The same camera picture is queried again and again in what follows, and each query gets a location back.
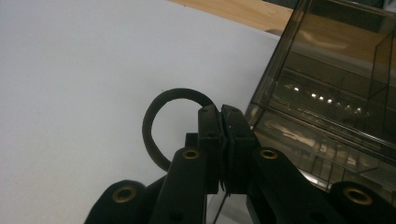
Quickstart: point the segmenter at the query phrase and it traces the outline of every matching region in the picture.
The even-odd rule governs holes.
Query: wooden surface
[[[369,63],[374,61],[375,47],[387,36],[313,14],[304,20],[294,41]]]
[[[247,26],[281,35],[292,10],[261,0],[171,0]]]

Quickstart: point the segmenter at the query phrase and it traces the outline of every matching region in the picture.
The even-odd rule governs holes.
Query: plastic bin
[[[395,27],[384,10],[300,1],[246,113],[319,188],[355,181],[394,206]]]

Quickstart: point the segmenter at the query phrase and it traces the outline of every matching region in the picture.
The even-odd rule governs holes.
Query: metal ring
[[[113,193],[113,201],[116,203],[127,203],[137,194],[137,189],[133,185],[126,185],[118,188]]]
[[[262,155],[262,157],[264,157],[265,159],[268,159],[268,160],[274,160],[277,158],[276,152],[274,152],[273,150],[269,150],[269,149],[262,150],[260,152],[260,155]]]
[[[358,203],[361,205],[370,205],[373,203],[372,197],[370,197],[370,195],[368,195],[361,189],[349,187],[345,188],[343,192],[344,195],[346,195],[346,197],[354,203]]]
[[[200,156],[199,152],[195,149],[189,149],[183,152],[184,159],[194,160]]]

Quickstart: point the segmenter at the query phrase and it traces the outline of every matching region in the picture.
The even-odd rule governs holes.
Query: black rubber ring
[[[165,171],[168,171],[171,162],[161,153],[152,138],[152,123],[154,122],[158,112],[164,105],[166,105],[166,103],[177,99],[191,100],[200,106],[213,105],[213,102],[207,96],[190,89],[172,89],[170,91],[165,91],[152,101],[143,119],[143,141],[145,142],[146,150],[152,160]]]

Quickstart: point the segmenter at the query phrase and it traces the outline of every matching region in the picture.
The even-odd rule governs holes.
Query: screw hole
[[[273,160],[273,159],[277,158],[277,154],[273,150],[266,149],[266,150],[263,150],[260,154],[262,155],[262,157],[264,157],[265,159],[268,159],[268,160]]]
[[[373,199],[366,192],[356,188],[345,188],[343,190],[344,195],[352,202],[361,205],[370,205],[373,203]]]
[[[320,212],[311,212],[310,214],[311,218],[314,219],[315,222],[317,223],[327,223],[327,218],[325,215],[323,215]]]
[[[127,203],[136,196],[137,190],[133,185],[122,186],[113,193],[113,201],[116,203]]]
[[[187,160],[194,160],[199,157],[199,152],[194,149],[190,149],[183,152],[183,157]]]

